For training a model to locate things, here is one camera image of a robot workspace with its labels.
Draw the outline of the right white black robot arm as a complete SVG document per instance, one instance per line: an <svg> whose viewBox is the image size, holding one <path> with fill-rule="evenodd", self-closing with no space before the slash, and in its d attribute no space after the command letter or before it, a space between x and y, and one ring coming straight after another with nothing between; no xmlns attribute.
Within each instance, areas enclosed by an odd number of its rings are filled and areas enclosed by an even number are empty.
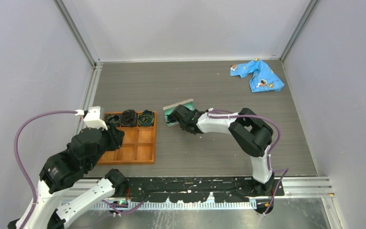
<svg viewBox="0 0 366 229"><path fill-rule="evenodd" d="M266 119L251 109L231 113L210 108L200 111L182 104L168 115L180 128L191 134L223 133L231 135L239 147L250 157L252 164L251 189L260 196L272 190L274 173L271 168L270 150L274 146L272 128Z"/></svg>

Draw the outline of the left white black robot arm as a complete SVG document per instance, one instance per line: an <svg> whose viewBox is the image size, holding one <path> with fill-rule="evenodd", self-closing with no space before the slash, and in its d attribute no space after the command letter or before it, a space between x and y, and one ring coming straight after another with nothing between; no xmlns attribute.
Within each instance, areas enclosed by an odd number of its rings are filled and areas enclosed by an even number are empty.
<svg viewBox="0 0 366 229"><path fill-rule="evenodd" d="M64 151L47 159L39 174L33 200L21 218L8 223L8 228L67 229L99 201L113 195L123 197L128 187L127 179L119 170L111 169L93 188L60 205L62 197L95 167L106 151L115 151L122 146L124 135L113 126L81 130Z"/></svg>

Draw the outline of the black sunglasses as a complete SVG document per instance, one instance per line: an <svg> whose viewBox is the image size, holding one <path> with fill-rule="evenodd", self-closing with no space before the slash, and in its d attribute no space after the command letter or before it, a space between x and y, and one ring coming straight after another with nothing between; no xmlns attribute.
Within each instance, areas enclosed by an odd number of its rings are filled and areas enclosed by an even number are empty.
<svg viewBox="0 0 366 229"><path fill-rule="evenodd" d="M171 114L167 115L165 118L168 125L173 125L177 123L177 120Z"/></svg>

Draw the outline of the beige glasses case green lining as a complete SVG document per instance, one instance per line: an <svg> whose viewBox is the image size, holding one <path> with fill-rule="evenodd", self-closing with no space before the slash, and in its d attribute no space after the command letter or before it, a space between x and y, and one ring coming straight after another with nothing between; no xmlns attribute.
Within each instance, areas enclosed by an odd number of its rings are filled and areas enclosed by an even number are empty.
<svg viewBox="0 0 366 229"><path fill-rule="evenodd" d="M163 114L166 125L168 127L178 125L180 119L184 115L184 112L193 110L194 101L192 98L163 107Z"/></svg>

